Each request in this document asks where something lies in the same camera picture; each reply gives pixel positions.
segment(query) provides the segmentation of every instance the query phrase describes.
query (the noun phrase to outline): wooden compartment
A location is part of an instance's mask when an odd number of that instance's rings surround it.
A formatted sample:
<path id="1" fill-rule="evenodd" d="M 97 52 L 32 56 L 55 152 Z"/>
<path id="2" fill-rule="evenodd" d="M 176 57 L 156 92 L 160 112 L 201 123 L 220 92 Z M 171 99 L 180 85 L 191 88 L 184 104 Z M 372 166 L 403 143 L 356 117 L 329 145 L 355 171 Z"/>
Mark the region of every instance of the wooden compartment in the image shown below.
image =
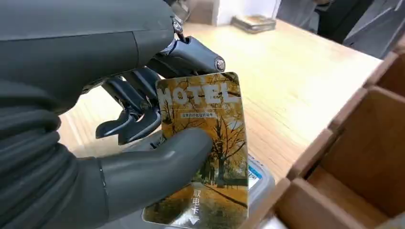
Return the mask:
<path id="1" fill-rule="evenodd" d="M 319 193 L 301 178 L 281 180 L 268 199 L 262 203 L 266 217 L 277 217 L 289 229 L 364 229 L 353 217 Z M 243 229 L 256 228 L 258 215 L 249 216 Z"/>
<path id="2" fill-rule="evenodd" d="M 405 47 L 398 45 L 367 80 L 364 87 L 376 85 L 405 96 Z"/>
<path id="3" fill-rule="evenodd" d="M 366 228 L 404 212 L 405 98 L 360 89 L 288 173 L 298 177 Z"/>

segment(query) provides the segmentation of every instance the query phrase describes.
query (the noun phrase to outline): gray robotic arm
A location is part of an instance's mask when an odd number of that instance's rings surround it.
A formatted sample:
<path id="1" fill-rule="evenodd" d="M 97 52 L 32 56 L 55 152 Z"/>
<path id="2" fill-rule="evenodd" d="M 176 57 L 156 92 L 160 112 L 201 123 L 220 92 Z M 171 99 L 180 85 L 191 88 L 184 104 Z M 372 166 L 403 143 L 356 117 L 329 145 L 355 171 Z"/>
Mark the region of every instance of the gray robotic arm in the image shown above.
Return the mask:
<path id="1" fill-rule="evenodd" d="M 202 130 L 104 158 L 76 158 L 56 131 L 57 115 L 102 84 L 123 113 L 96 136 L 125 144 L 160 123 L 156 72 L 223 71 L 194 38 L 174 40 L 173 23 L 162 0 L 0 1 L 0 228 L 95 228 L 190 181 L 212 147 Z"/>

